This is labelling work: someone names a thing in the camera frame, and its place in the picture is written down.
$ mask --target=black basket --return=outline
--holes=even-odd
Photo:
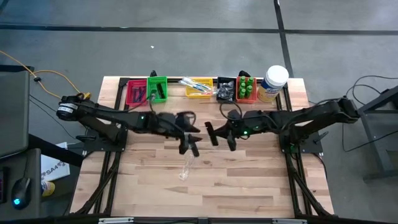
[[[217,77],[217,88],[220,88],[220,83],[229,83],[230,81],[234,82],[234,96],[233,96],[233,101],[236,101],[236,78],[228,78],[228,77]],[[222,98],[219,98],[216,96],[216,99],[219,103],[225,101]]]

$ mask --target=orange basket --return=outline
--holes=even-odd
[[[212,78],[192,78],[193,81],[209,86],[213,89]],[[202,93],[202,91],[196,90],[190,86],[185,87],[185,96],[191,99],[210,99],[212,95],[190,95],[192,93]]]
[[[253,90],[249,98],[239,99],[239,85],[240,85],[240,77],[236,78],[236,102],[237,103],[254,103],[257,100],[257,80],[253,78]]]

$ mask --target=paper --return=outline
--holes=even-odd
[[[66,142],[57,144],[58,147],[68,150]],[[69,164],[61,162],[60,160],[42,155],[42,180],[51,181],[57,180],[61,177],[66,177],[70,174]]]

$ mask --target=wooden table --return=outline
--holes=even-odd
[[[104,77],[98,103],[114,107],[119,78]],[[291,78],[288,84],[293,109],[308,107],[303,79]],[[188,99],[185,87],[178,83],[169,83],[168,92],[167,102],[155,104],[154,109],[156,112],[196,112],[195,126],[201,133],[195,135],[203,138],[197,143],[200,157],[195,159],[188,179],[181,181],[178,175],[185,158],[178,153],[179,141],[150,134],[138,136],[130,131],[119,167],[112,216],[294,216],[286,163],[275,134],[258,134],[247,141],[237,139],[234,152],[229,150],[225,139],[218,138],[220,145],[212,146],[205,122],[211,121],[214,128],[226,122],[215,99]],[[232,105],[224,106],[225,113],[233,109]],[[241,107],[244,111],[276,110],[276,103],[257,102],[241,104]],[[84,160],[71,212],[81,208],[98,185],[103,157],[103,152],[94,152]],[[333,213],[322,164],[315,156],[304,154],[303,166],[308,188],[325,209]],[[304,211],[300,190],[298,195]],[[106,198],[103,197],[102,207],[106,205]]]

